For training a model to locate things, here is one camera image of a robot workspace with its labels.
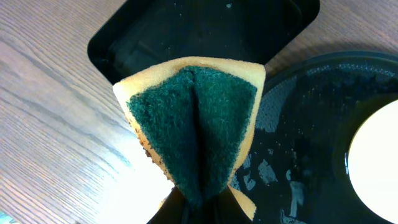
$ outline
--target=black plate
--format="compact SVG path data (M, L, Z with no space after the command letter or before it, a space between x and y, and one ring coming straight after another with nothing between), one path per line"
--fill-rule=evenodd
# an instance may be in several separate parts
M375 97L397 93L398 57L374 52L313 58L266 82L251 151L232 183L256 204L254 223L389 223L352 188L354 133L345 130L356 123L356 131L353 115Z
M318 15L319 0L128 0L88 56L112 83L186 56L265 64Z

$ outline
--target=white round object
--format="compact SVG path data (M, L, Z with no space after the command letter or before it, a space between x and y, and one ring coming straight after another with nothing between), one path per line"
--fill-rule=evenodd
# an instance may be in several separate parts
M358 129L349 149L348 171L362 202L398 223L398 101L372 114Z

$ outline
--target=sponge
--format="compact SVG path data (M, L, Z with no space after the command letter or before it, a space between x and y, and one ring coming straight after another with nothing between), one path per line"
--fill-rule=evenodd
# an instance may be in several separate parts
M188 57L128 77L114 92L144 149L198 207L247 156L265 75L255 63Z

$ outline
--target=tabletop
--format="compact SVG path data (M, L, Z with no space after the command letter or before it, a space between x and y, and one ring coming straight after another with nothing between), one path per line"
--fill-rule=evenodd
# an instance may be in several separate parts
M0 1L0 211L21 223L137 223L134 212L152 208L131 203L131 189L172 187L134 167L149 158L86 53L123 2ZM398 53L398 1L321 2L269 73L337 50Z

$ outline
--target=green scrubbing surface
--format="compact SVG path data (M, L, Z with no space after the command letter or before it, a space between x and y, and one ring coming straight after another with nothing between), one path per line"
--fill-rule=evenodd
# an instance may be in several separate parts
M189 66L127 103L192 205L227 186L256 92L241 78Z

